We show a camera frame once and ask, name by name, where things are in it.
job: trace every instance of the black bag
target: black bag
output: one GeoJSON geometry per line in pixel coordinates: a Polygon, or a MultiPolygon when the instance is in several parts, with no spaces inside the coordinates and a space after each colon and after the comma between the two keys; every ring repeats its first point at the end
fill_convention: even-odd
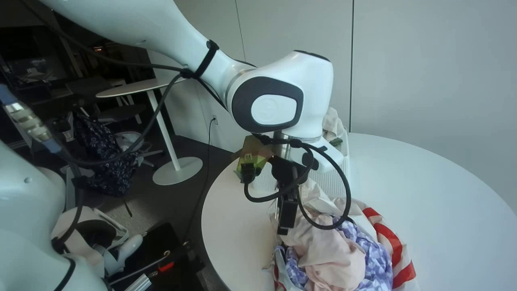
{"type": "MultiPolygon", "coordinates": [[[[74,112],[74,139],[83,147],[88,160],[108,160],[122,154],[111,129],[78,110],[74,112]]],[[[137,166],[135,157],[133,152],[116,162],[91,168],[95,175],[85,179],[85,187],[103,196],[125,196],[137,166]]]]}

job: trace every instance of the clothing pile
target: clothing pile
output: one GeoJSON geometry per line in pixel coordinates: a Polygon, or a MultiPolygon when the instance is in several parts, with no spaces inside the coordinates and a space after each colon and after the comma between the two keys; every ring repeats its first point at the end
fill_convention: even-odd
{"type": "MultiPolygon", "coordinates": [[[[306,181],[300,194],[319,225],[339,217],[332,200],[306,181]]],[[[371,207],[353,200],[350,220],[339,230],[318,230],[303,217],[274,247],[277,291],[408,291],[416,273],[406,246],[382,223],[371,207]]]]}

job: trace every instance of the round white table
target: round white table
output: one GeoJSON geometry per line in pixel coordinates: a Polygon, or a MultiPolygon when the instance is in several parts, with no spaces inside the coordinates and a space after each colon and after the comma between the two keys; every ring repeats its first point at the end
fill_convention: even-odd
{"type": "MultiPolygon", "coordinates": [[[[366,134],[348,134],[348,142],[352,196],[382,213],[410,246],[415,289],[517,289],[517,217],[490,187],[410,144],[366,134]]],[[[229,289],[267,291],[272,281],[263,267],[276,234],[271,204],[248,202],[234,168],[235,162],[206,194],[203,244],[229,289]]]]}
{"type": "MultiPolygon", "coordinates": [[[[96,94],[96,99],[112,99],[112,97],[120,97],[120,95],[130,95],[130,94],[138,94],[138,92],[146,92],[148,102],[151,110],[158,108],[156,95],[154,90],[159,90],[161,87],[166,87],[166,82],[158,82],[156,79],[145,79],[138,82],[130,82],[124,84],[119,87],[112,87],[108,90],[101,90],[96,94]]],[[[164,120],[161,113],[156,116],[159,133],[162,137],[162,142],[166,145],[169,162],[161,165],[151,176],[151,181],[159,186],[169,186],[169,184],[177,184],[182,183],[193,175],[200,171],[203,166],[203,162],[196,157],[182,157],[177,158],[174,152],[174,145],[171,142],[171,136],[167,134],[167,128],[164,124],[164,120]]]]}

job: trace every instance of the white cloth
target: white cloth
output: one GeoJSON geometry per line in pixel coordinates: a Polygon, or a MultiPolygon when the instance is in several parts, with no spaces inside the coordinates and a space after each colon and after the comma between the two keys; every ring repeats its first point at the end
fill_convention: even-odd
{"type": "MultiPolygon", "coordinates": [[[[313,215],[313,220],[321,225],[332,223],[327,215],[313,215]]],[[[363,252],[335,230],[314,228],[297,215],[293,228],[279,238],[293,247],[314,291],[353,291],[364,278],[363,252]]]]}
{"type": "MultiPolygon", "coordinates": [[[[314,210],[318,213],[330,215],[339,218],[343,210],[343,199],[329,199],[324,191],[313,181],[306,179],[300,186],[300,197],[305,209],[314,210]]],[[[355,200],[352,200],[348,217],[371,238],[376,238],[376,231],[364,213],[360,210],[355,200]]]]}
{"type": "MultiPolygon", "coordinates": [[[[49,238],[61,238],[69,225],[72,223],[75,217],[77,209],[70,209],[59,215],[57,221],[54,223],[49,238]]],[[[112,238],[108,249],[120,246],[129,238],[129,231],[120,226],[117,221],[109,218],[106,213],[99,212],[98,209],[82,207],[80,217],[77,220],[77,225],[83,221],[98,221],[103,223],[108,228],[112,228],[116,231],[116,236],[112,238]]],[[[72,257],[82,257],[91,270],[103,278],[104,276],[104,262],[101,254],[87,244],[87,241],[82,238],[82,234],[74,230],[70,236],[64,241],[64,246],[67,249],[67,254],[72,257]]]]}
{"type": "Polygon", "coordinates": [[[327,107],[327,112],[322,118],[322,129],[327,133],[324,137],[326,139],[334,139],[339,137],[342,139],[345,134],[343,124],[335,112],[335,108],[327,107]]]}

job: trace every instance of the gray floor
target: gray floor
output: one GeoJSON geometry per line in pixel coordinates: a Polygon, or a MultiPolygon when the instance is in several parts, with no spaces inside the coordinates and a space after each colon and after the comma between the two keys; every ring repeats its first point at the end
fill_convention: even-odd
{"type": "MultiPolygon", "coordinates": [[[[206,265],[203,273],[208,289],[225,289],[211,272],[209,260],[200,236],[200,212],[201,202],[217,173],[225,168],[234,154],[224,152],[206,144],[193,142],[188,139],[175,139],[174,149],[177,157],[198,157],[203,160],[203,168],[190,179],[174,186],[156,186],[151,181],[154,168],[167,162],[164,154],[150,158],[154,168],[141,165],[132,176],[129,196],[124,199],[132,217],[127,213],[122,199],[119,197],[85,197],[85,205],[96,207],[124,225],[130,233],[145,234],[150,226],[158,221],[169,221],[175,230],[179,239],[188,241],[195,247],[201,262],[206,265]]],[[[43,154],[38,157],[25,157],[33,165],[57,170],[62,166],[59,158],[43,154]]]]}

